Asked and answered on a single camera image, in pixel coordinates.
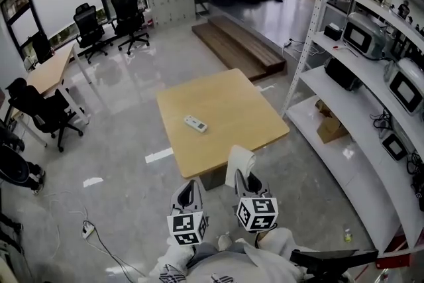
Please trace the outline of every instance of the desk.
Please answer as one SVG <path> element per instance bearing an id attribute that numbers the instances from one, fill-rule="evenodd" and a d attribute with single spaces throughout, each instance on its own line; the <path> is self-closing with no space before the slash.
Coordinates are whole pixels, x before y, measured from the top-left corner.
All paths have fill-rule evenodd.
<path id="1" fill-rule="evenodd" d="M 233 145 L 257 150 L 290 131 L 238 69 L 165 89 L 157 100 L 181 175 L 187 179 L 201 176 L 206 190 L 217 186 L 206 175 L 216 174 L 218 185 L 223 184 Z M 203 121 L 208 129 L 202 134 L 187 126 L 187 115 Z"/>
<path id="2" fill-rule="evenodd" d="M 34 86 L 42 95 L 46 95 L 49 91 L 57 87 L 71 108 L 77 113 L 78 117 L 80 117 L 85 124 L 88 124 L 89 120 L 87 116 L 81 111 L 80 107 L 75 103 L 75 101 L 66 91 L 65 87 L 62 85 L 65 69 L 69 64 L 69 60 L 72 55 L 74 55 L 79 68 L 90 84 L 91 80 L 88 78 L 88 75 L 81 64 L 78 55 L 74 53 L 73 44 L 68 44 L 65 47 L 59 49 L 56 51 L 56 54 L 53 57 L 39 65 L 39 67 L 37 67 L 34 71 L 30 72 L 26 78 L 26 83 L 28 85 Z M 47 142 L 42 140 L 20 117 L 18 117 L 19 113 L 20 111 L 18 109 L 13 109 L 11 117 L 15 118 L 20 124 L 22 124 L 28 133 L 33 136 L 40 144 L 47 146 Z"/>

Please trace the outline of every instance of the wooden table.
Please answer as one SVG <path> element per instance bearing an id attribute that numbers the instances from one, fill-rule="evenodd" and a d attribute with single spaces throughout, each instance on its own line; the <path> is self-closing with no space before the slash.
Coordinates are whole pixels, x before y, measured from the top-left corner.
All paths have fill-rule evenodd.
<path id="1" fill-rule="evenodd" d="M 64 79 L 64 73 L 68 67 L 69 60 L 74 56 L 75 60 L 78 63 L 79 68 L 84 74 L 86 80 L 91 83 L 91 80 L 88 78 L 87 73 L 85 72 L 78 55 L 74 51 L 75 44 L 68 44 L 63 48 L 56 51 L 55 55 L 49 60 L 45 61 L 43 64 L 38 65 L 35 70 L 28 74 L 26 78 L 26 83 L 28 85 L 34 86 L 37 91 L 46 95 L 54 88 L 58 88 L 60 93 L 64 96 L 66 101 L 70 104 L 71 108 L 77 113 L 81 120 L 88 124 L 88 117 L 82 112 L 80 107 L 75 103 L 69 93 L 66 91 L 65 87 L 62 85 L 62 80 Z M 12 118 L 15 118 L 27 131 L 33 136 L 40 144 L 47 146 L 47 142 L 41 139 L 19 116 L 21 113 L 18 109 L 13 109 Z"/>
<path id="2" fill-rule="evenodd" d="M 181 175 L 201 176 L 206 190 L 224 183 L 233 145 L 257 150 L 290 131 L 238 69 L 165 89 L 157 99 Z M 208 129 L 202 134 L 187 126 L 187 115 L 203 121 Z"/>

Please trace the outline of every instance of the shelf board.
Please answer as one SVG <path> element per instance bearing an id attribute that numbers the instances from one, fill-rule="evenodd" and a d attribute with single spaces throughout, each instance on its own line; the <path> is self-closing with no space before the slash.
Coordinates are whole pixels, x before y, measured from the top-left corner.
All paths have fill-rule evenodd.
<path id="1" fill-rule="evenodd" d="M 350 136 L 322 142 L 317 134 L 323 120 L 315 107 L 318 99 L 313 96 L 290 107 L 287 115 L 336 178 L 382 253 L 399 229 L 399 217 L 371 163 Z"/>
<path id="2" fill-rule="evenodd" d="M 340 60 L 350 71 L 356 74 L 365 86 L 396 118 L 396 121 L 399 122 L 412 144 L 417 149 L 420 157 L 424 159 L 424 122 L 421 121 L 419 115 L 409 115 L 388 89 L 383 78 L 386 62 L 373 62 L 365 58 L 357 57 L 347 49 L 333 50 L 333 46 L 344 43 L 341 41 L 335 42 L 322 32 L 316 33 L 312 39 L 320 47 Z"/>
<path id="3" fill-rule="evenodd" d="M 332 80 L 324 66 L 306 71 L 300 78 L 329 106 L 374 167 L 400 218 L 409 248 L 413 248 L 424 227 L 424 213 L 411 188 L 412 177 L 405 160 L 396 162 L 380 144 L 371 115 L 382 108 L 364 87 L 349 92 Z"/>
<path id="4" fill-rule="evenodd" d="M 395 26 L 398 30 L 400 30 L 410 41 L 412 41 L 417 47 L 424 51 L 424 39 L 423 36 L 419 34 L 415 27 L 409 25 L 404 19 L 395 15 L 392 12 L 389 12 L 385 9 L 381 4 L 375 2 L 374 0 L 355 0 L 356 2 L 368 7 L 371 11 L 376 13 L 377 15 L 383 17 L 390 24 Z"/>

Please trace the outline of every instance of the wooden platform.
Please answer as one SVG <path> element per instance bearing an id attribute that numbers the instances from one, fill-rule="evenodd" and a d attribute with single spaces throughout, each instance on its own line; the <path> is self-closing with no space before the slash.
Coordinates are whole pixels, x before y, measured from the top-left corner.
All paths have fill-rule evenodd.
<path id="1" fill-rule="evenodd" d="M 282 57 L 226 17 L 212 17 L 191 29 L 226 67 L 238 68 L 250 81 L 284 69 Z"/>

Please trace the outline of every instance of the remote control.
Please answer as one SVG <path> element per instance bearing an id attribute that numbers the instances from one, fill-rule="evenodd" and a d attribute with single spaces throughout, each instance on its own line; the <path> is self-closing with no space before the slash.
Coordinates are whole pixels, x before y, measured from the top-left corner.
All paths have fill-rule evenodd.
<path id="1" fill-rule="evenodd" d="M 207 129 L 207 125 L 205 123 L 202 123 L 199 119 L 192 116 L 185 117 L 184 122 L 200 133 L 204 133 Z"/>

